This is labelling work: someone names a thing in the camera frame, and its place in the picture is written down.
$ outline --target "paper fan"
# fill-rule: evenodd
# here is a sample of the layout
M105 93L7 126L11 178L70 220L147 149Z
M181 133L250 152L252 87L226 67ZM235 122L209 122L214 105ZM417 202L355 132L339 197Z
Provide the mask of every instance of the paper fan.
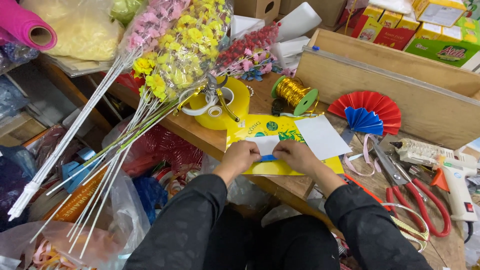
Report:
M401 126L402 114L396 103L378 92L358 91L343 95L330 105L328 111L346 118L354 131L396 135ZM376 133L379 126L383 131Z

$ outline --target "black sleeve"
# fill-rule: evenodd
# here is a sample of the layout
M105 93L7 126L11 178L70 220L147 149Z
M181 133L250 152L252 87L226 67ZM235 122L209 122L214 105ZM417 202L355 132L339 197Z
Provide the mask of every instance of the black sleeve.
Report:
M432 270L388 211L365 191L341 186L327 199L325 210L364 270Z
M201 269L210 231L226 200L220 177L195 177L165 205L123 269Z

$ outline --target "hand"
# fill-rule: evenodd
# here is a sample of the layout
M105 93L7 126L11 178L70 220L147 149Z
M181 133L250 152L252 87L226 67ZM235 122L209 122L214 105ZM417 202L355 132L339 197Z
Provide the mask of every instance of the hand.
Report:
M213 174L220 176L227 186L242 172L247 171L250 166L262 159L257 144L249 141L233 143L225 152L222 162L218 165Z
M294 140L280 141L273 150L273 156L308 176L314 174L315 167L323 165L306 144Z
M326 197L346 183L323 162L317 159L310 148L294 140L280 141L273 156L284 160L292 169L311 177Z

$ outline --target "green spool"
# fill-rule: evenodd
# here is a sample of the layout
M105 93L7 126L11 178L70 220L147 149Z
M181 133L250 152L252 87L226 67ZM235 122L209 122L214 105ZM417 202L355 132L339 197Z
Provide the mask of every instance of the green spool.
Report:
M273 85L272 88L272 97L277 98L276 96L276 88L278 87L278 84L285 79L285 75L281 76L277 82ZM318 96L318 90L317 89L312 89L310 92L308 92L298 103L298 105L295 107L293 111L293 115L299 116L302 115L304 112L310 108L310 106L315 102L316 98Z

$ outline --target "pruning shears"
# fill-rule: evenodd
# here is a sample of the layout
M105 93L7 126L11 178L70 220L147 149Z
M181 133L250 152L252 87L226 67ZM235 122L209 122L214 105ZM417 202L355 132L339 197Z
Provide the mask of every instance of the pruning shears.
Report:
M225 98L223 97L222 93L222 87L227 84L228 81L228 76L225 76L225 80L221 82L220 84L217 84L216 78L213 77L211 74L207 74L208 81L206 85L198 87L194 90L194 92L188 96L184 101L180 102L180 104L177 106L177 108L173 111L173 115L177 115L178 112L187 104L190 102L190 100L199 94L205 94L205 95L217 95L218 100L220 101L220 104L222 107L227 111L228 116L233 119L235 122L240 122L240 118L238 118L233 112L228 108L227 103L225 102Z

